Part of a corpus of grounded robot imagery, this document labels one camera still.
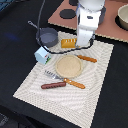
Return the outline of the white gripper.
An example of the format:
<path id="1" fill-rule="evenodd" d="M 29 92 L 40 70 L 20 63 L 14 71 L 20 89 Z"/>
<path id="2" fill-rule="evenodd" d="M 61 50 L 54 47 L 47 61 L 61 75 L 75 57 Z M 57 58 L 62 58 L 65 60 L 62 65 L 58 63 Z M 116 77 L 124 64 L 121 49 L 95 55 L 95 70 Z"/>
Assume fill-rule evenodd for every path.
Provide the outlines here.
<path id="1" fill-rule="evenodd" d="M 91 12 L 79 7 L 77 10 L 77 46 L 86 46 L 98 28 L 101 12 Z"/>

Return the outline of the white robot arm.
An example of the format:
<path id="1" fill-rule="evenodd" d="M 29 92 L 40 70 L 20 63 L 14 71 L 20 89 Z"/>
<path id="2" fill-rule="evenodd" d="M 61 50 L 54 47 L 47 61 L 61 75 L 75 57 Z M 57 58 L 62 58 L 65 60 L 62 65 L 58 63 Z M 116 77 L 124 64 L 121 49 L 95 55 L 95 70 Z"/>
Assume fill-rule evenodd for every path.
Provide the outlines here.
<path id="1" fill-rule="evenodd" d="M 78 0 L 77 46 L 86 46 L 94 38 L 104 4 L 105 0 Z"/>

